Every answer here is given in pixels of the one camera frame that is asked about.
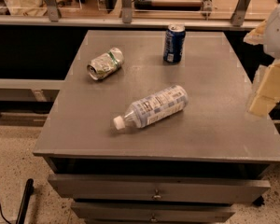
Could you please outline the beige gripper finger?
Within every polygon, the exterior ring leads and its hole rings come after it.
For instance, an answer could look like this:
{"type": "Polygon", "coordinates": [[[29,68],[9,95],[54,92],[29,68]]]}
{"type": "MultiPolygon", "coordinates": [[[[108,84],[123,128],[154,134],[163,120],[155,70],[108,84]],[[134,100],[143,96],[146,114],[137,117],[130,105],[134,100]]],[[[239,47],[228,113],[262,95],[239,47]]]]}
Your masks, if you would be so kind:
{"type": "Polygon", "coordinates": [[[262,21],[255,29],[246,34],[244,37],[244,42],[253,46],[262,45],[266,23],[267,21],[262,21]]]}
{"type": "Polygon", "coordinates": [[[246,110],[259,117],[267,116],[280,102],[280,60],[260,65],[252,83],[246,110]]]}

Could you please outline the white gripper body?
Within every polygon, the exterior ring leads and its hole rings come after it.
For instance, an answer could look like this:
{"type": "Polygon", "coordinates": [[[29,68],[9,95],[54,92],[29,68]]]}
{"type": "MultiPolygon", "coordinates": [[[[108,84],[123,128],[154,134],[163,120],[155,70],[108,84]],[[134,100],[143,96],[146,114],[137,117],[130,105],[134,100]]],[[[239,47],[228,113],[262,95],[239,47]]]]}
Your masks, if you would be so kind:
{"type": "Polygon", "coordinates": [[[263,38],[264,52],[280,59],[280,4],[269,16],[263,38]]]}

